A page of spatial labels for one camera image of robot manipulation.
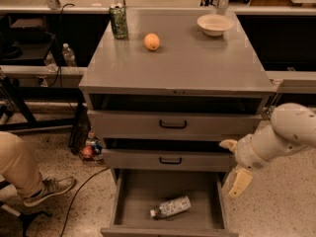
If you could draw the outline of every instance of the white bowl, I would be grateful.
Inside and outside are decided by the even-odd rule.
[[[197,19],[197,24],[208,36],[221,36],[225,31],[234,26],[234,22],[222,15],[208,14]]]

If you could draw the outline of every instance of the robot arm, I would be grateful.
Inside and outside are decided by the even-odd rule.
[[[238,141],[223,140],[219,145],[235,153],[238,165],[229,196],[237,198],[251,183],[253,170],[307,146],[316,148],[316,115],[301,105],[283,104],[275,108],[265,127]]]

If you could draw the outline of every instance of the beige pants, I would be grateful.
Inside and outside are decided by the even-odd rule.
[[[17,189],[18,195],[28,198],[43,188],[38,163],[17,135],[0,131],[0,175]]]

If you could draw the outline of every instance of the sneaker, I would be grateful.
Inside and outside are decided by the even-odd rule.
[[[67,193],[74,186],[75,179],[73,177],[62,180],[46,179],[43,183],[44,189],[40,191],[39,195],[23,199],[26,207],[36,206],[50,197]]]

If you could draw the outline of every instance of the drawer handle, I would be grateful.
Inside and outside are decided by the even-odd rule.
[[[167,129],[184,129],[187,127],[187,121],[184,120],[184,123],[181,124],[176,124],[176,123],[165,123],[162,120],[159,120],[159,125],[162,128],[167,128]]]
[[[179,165],[182,163],[182,158],[179,157],[177,159],[164,159],[162,157],[159,157],[159,162],[161,164],[173,164],[173,165]]]

